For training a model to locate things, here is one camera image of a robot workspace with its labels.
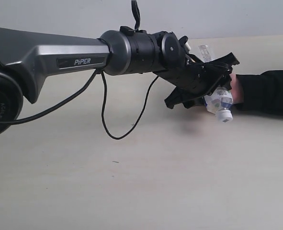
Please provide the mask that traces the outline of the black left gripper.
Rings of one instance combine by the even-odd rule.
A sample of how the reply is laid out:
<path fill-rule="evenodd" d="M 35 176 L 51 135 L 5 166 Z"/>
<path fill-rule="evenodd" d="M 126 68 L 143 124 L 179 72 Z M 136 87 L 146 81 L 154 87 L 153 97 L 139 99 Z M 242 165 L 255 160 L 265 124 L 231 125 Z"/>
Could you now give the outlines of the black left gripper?
<path fill-rule="evenodd" d="M 203 98 L 194 96 L 212 93 L 219 83 L 229 88 L 233 66 L 239 64 L 239 60 L 232 52 L 209 62 L 189 55 L 186 63 L 180 67 L 155 72 L 157 76 L 175 86 L 164 100 L 165 105 L 169 109 L 178 104 L 182 104 L 186 109 L 204 106 Z"/>

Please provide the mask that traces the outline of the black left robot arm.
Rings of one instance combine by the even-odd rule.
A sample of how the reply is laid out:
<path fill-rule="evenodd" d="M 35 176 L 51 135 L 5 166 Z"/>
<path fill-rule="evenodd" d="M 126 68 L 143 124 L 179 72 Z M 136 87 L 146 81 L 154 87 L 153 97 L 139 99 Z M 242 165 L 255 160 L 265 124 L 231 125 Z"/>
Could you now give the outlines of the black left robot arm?
<path fill-rule="evenodd" d="M 152 72 L 175 86 L 165 104 L 191 108 L 219 86 L 230 88 L 230 73 L 238 64 L 229 53 L 202 61 L 189 52 L 188 38 L 166 31 L 149 34 L 122 26 L 99 38 L 44 34 L 0 28 L 0 134 L 19 119 L 23 100 L 37 102 L 46 78 L 93 70 L 111 76 Z"/>

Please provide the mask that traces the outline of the open human hand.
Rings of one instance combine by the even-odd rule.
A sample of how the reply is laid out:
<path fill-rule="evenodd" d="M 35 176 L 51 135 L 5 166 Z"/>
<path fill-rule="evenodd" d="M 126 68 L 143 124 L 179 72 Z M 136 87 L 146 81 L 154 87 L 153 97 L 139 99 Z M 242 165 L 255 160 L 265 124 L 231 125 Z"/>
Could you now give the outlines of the open human hand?
<path fill-rule="evenodd" d="M 240 81 L 238 80 L 237 75 L 235 73 L 230 74 L 230 77 L 230 93 L 232 94 L 234 104 L 241 104 L 244 101 L 244 93 Z"/>

